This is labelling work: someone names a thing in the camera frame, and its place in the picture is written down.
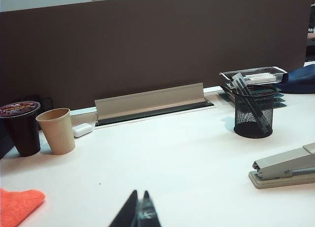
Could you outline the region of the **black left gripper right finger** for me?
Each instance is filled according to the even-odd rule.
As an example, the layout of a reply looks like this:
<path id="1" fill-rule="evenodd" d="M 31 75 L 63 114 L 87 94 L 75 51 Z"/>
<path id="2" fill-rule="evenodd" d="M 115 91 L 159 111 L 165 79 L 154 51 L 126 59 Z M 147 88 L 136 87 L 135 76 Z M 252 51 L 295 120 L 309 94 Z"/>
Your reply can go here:
<path id="1" fill-rule="evenodd" d="M 140 227 L 161 227 L 153 201 L 149 192 L 145 191 L 139 207 Z"/>

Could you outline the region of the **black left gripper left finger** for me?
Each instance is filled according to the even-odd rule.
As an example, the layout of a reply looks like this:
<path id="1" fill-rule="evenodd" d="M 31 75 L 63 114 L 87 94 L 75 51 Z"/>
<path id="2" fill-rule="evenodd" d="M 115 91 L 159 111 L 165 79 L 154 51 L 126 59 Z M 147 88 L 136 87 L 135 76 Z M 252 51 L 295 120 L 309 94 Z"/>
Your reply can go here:
<path id="1" fill-rule="evenodd" d="M 109 225 L 110 227 L 136 227 L 137 226 L 137 207 L 138 195 L 137 190 L 132 191 L 120 211 L 115 216 L 114 220 Z"/>

